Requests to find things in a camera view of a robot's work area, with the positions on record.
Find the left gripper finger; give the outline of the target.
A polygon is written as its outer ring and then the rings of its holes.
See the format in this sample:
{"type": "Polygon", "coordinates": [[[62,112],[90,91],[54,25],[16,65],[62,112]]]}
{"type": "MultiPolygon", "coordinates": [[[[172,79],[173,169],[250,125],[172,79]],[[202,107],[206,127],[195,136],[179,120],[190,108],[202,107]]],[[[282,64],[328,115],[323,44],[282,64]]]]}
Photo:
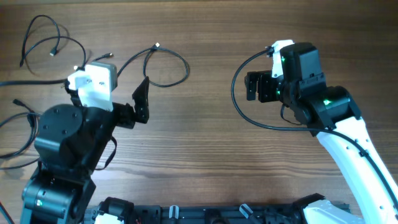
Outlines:
{"type": "Polygon", "coordinates": [[[78,96],[78,91],[77,90],[71,90],[69,88],[69,86],[70,86],[70,82],[67,79],[65,79],[65,81],[64,81],[64,89],[70,95],[70,99],[71,99],[72,104],[74,106],[77,106],[77,107],[82,107],[82,103],[81,103],[80,98],[78,96]]]}
{"type": "Polygon", "coordinates": [[[134,100],[135,120],[138,123],[146,124],[149,120],[149,77],[145,77],[141,84],[136,88],[132,94],[134,100]]]}

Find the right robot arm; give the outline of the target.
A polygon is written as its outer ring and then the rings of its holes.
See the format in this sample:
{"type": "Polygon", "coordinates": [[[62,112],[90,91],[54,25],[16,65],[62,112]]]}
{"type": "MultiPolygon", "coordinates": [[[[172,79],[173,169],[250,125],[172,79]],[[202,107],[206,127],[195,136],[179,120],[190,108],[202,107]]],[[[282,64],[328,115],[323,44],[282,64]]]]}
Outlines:
{"type": "Polygon", "coordinates": [[[357,217],[320,194],[301,198],[289,212],[291,223],[396,223],[397,184],[377,153],[358,105],[347,89],[328,86],[318,49],[308,42],[279,40],[264,49],[271,70],[249,72],[246,98],[279,101],[294,112],[288,131],[316,137],[340,169],[362,215],[357,217]]]}

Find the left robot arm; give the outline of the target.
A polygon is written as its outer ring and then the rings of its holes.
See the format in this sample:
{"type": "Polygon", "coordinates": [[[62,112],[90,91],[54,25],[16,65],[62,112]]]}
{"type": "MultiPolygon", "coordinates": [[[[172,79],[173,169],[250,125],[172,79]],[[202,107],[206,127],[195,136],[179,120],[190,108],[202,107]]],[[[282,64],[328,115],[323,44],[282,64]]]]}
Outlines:
{"type": "Polygon", "coordinates": [[[80,223],[96,185],[91,179],[115,127],[149,119],[149,79],[132,94],[134,106],[113,110],[68,104],[44,112],[34,147],[38,166],[22,192],[21,223],[80,223]]]}

